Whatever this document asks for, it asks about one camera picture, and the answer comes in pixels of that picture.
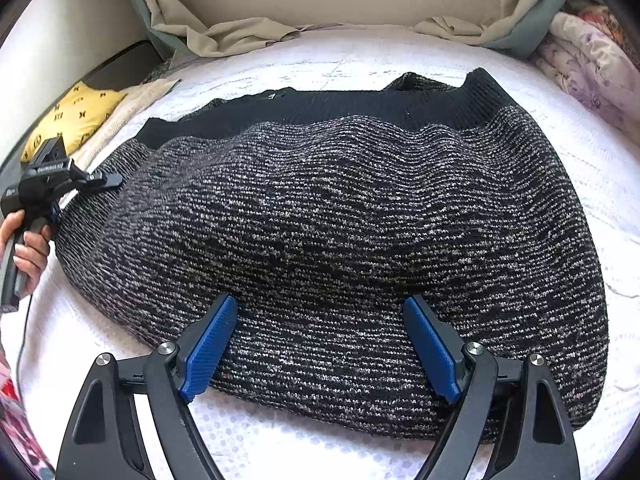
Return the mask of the person's left hand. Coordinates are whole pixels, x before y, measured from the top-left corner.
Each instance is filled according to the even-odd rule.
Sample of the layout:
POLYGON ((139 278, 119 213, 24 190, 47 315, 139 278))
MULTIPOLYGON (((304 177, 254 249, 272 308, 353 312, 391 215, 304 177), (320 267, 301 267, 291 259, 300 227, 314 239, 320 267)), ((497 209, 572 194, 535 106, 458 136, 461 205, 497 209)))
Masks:
MULTIPOLYGON (((6 244, 14 232, 22 225, 25 211, 19 210, 11 212, 1 223, 1 255, 4 255, 6 244)), ((23 287, 21 297, 31 295, 40 282, 43 271, 47 269, 48 257, 50 255, 50 241, 52 229, 45 224, 37 233, 26 231, 24 242, 15 244, 15 256, 13 261, 17 270, 26 275, 26 283, 23 287)))

